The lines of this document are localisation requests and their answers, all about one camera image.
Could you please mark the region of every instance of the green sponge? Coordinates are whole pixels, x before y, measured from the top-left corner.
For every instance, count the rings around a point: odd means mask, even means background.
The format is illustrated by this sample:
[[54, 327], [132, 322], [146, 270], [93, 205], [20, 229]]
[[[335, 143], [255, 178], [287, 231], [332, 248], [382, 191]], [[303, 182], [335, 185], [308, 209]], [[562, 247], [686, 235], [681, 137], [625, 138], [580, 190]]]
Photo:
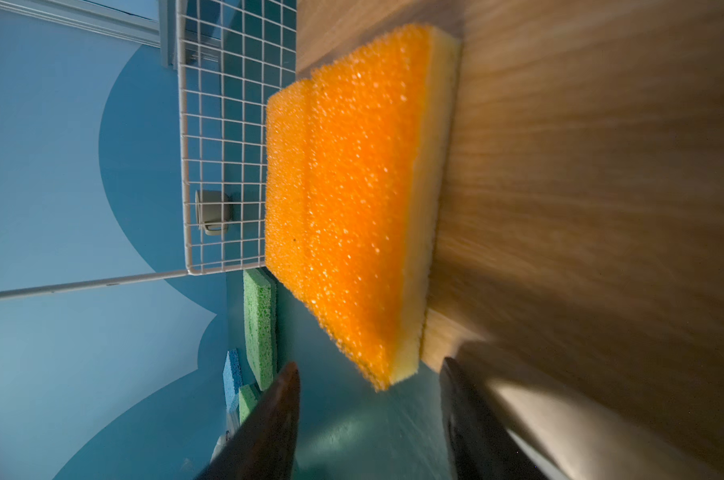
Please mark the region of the green sponge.
[[277, 286], [261, 269], [245, 270], [244, 342], [247, 362], [262, 391], [277, 374], [276, 296]]
[[239, 389], [239, 424], [244, 423], [244, 419], [250, 415], [250, 412], [255, 408], [255, 404], [258, 403], [258, 389], [255, 384], [245, 385]]

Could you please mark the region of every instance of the wire grid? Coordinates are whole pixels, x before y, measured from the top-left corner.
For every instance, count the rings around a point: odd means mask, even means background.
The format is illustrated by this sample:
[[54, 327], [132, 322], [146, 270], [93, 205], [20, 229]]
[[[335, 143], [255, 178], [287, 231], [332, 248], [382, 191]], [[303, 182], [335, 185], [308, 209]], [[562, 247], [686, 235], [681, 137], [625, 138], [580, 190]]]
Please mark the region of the wire grid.
[[295, 80], [296, 16], [295, 0], [177, 2], [189, 274], [265, 264], [265, 106]]

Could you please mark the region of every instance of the table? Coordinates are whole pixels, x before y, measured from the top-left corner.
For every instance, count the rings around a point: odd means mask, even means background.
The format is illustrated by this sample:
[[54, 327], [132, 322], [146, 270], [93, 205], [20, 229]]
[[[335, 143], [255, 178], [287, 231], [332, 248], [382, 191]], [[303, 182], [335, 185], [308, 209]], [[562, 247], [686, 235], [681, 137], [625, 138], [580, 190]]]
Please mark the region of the table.
[[572, 478], [724, 475], [724, 0], [300, 0], [298, 75], [412, 21], [464, 45], [423, 360]]

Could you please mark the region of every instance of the blue sponge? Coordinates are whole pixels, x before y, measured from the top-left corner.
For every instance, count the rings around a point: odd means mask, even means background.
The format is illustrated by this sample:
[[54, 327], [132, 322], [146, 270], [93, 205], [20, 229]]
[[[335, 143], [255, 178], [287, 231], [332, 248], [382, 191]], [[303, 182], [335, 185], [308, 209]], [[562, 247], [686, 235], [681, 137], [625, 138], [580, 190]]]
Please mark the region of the blue sponge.
[[236, 349], [226, 354], [223, 365], [223, 393], [226, 395], [226, 411], [235, 413], [239, 407], [239, 389], [242, 387], [242, 370], [239, 369], [239, 354]]

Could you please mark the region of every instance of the orange scrubbing layer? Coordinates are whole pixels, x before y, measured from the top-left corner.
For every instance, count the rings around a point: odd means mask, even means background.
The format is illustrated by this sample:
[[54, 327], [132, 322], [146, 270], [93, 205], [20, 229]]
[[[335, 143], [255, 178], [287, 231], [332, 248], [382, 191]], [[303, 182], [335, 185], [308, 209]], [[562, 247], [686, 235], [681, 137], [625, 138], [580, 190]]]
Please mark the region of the orange scrubbing layer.
[[266, 107], [266, 266], [299, 300], [306, 248], [310, 88], [308, 80], [294, 83]]
[[376, 389], [418, 369], [458, 52], [407, 25], [312, 72], [299, 295]]

